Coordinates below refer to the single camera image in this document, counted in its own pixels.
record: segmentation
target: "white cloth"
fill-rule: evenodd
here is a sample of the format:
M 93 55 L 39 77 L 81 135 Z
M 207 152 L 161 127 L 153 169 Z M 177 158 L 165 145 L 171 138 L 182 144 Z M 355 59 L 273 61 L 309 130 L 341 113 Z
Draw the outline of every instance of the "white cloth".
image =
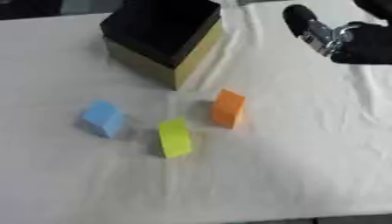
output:
M 0 221 L 198 223 L 391 212 L 388 108 L 366 101 L 390 97 L 390 86 L 368 80 L 386 84 L 387 72 L 335 65 L 294 39 L 282 19 L 293 3 L 331 26 L 366 17 L 341 0 L 232 5 L 223 10 L 225 38 L 178 92 L 109 59 L 98 26 L 104 15 L 1 22 Z M 221 88 L 247 97 L 235 130 L 208 121 L 205 101 Z M 75 127 L 94 99 L 124 110 L 131 135 L 110 141 Z M 154 129 L 176 116 L 188 122 L 194 153 L 152 156 Z

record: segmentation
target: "black glove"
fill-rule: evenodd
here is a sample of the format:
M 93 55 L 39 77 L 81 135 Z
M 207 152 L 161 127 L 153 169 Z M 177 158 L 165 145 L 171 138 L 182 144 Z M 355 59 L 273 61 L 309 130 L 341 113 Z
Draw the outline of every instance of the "black glove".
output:
M 355 3 L 380 19 L 392 21 L 391 0 L 354 0 Z M 350 30 L 353 41 L 332 55 L 332 61 L 345 64 L 392 64 L 392 27 L 352 22 L 358 28 Z

